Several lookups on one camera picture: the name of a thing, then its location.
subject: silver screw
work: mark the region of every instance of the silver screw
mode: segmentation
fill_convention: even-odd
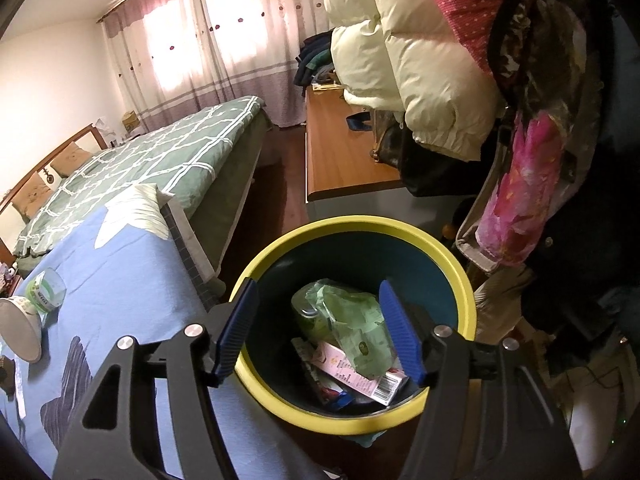
[[[187,328],[184,329],[184,334],[188,337],[197,337],[200,334],[202,334],[203,331],[203,327],[202,325],[199,325],[197,323],[194,323],[192,325],[189,325]]]
[[[520,343],[518,343],[513,337],[507,337],[502,342],[502,346],[504,346],[507,350],[517,350],[520,348]]]
[[[453,330],[447,325],[438,325],[433,329],[433,333],[438,337],[449,337],[453,334]]]
[[[133,338],[130,335],[126,335],[118,339],[118,348],[120,350],[127,350],[133,346]]]

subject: white wall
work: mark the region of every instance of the white wall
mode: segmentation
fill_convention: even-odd
[[[53,148],[98,118],[124,134],[120,120],[125,111],[95,20],[1,41],[0,196]],[[92,147],[91,141],[79,144]],[[0,237],[10,248],[22,227],[13,208],[0,216]]]

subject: wooden floor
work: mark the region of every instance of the wooden floor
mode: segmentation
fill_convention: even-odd
[[[222,263],[220,278],[233,288],[251,259],[282,234],[308,222],[305,209],[305,134],[300,127],[270,132],[281,161],[258,168],[246,205]],[[372,447],[338,436],[283,428],[317,463],[338,467],[350,480],[395,480],[414,437],[414,419],[387,431]]]

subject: headboard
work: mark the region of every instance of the headboard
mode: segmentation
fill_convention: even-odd
[[[14,199],[15,195],[27,183],[27,181],[30,179],[32,174],[43,170],[43,168],[45,168],[54,158],[56,158],[56,156],[58,156],[62,152],[62,150],[64,150],[69,144],[71,144],[72,142],[75,142],[78,139],[81,139],[82,137],[88,134],[92,134],[92,136],[94,136],[94,139],[98,143],[98,146],[100,146],[101,150],[107,149],[108,147],[107,143],[104,141],[104,139],[102,138],[97,128],[95,128],[91,124],[84,127],[78,133],[73,134],[71,137],[65,140],[62,144],[60,144],[58,147],[53,149],[38,164],[36,164],[33,168],[31,168],[31,170],[24,177],[20,179],[20,182],[18,182],[18,184],[16,184],[14,187],[12,187],[9,191],[6,192],[6,194],[0,200],[0,215],[4,212],[5,209],[7,209],[11,205],[11,201]],[[15,256],[7,248],[2,238],[0,238],[0,262],[4,262],[6,264],[11,265],[12,263],[14,263],[14,261],[15,261]]]

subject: cream puffer jacket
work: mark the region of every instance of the cream puffer jacket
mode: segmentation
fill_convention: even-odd
[[[331,52],[348,103],[405,111],[414,139],[479,160],[499,94],[433,0],[324,0]]]

